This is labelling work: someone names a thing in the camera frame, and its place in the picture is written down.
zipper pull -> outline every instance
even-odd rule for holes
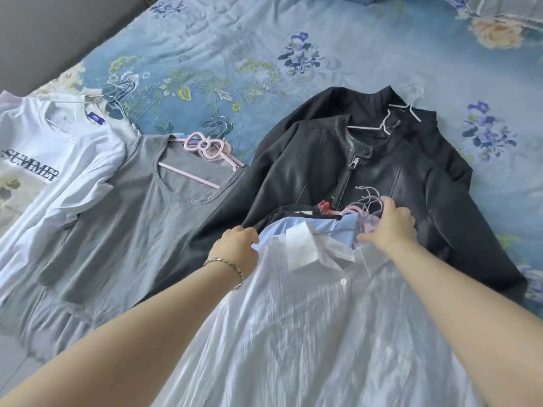
[[[354,170],[358,166],[359,162],[360,162],[360,157],[355,157],[355,159],[353,161],[351,161],[351,163],[349,164],[348,169],[349,170]]]

white button-up shirt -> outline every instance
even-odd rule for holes
[[[306,223],[259,246],[154,405],[481,405],[428,312],[372,245]]]

blue floral bed sheet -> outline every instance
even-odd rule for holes
[[[435,110],[471,194],[543,318],[543,36],[445,0],[160,0],[38,90],[111,92],[143,133],[209,132],[250,163],[282,117],[330,86],[392,87]],[[110,115],[119,111],[110,106]]]

white tile floor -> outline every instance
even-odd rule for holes
[[[0,398],[40,367],[40,363],[26,357],[15,339],[0,335]]]

right arm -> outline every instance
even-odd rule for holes
[[[414,218],[383,198],[377,230],[361,234],[397,266],[492,407],[543,405],[543,322],[417,243]]]

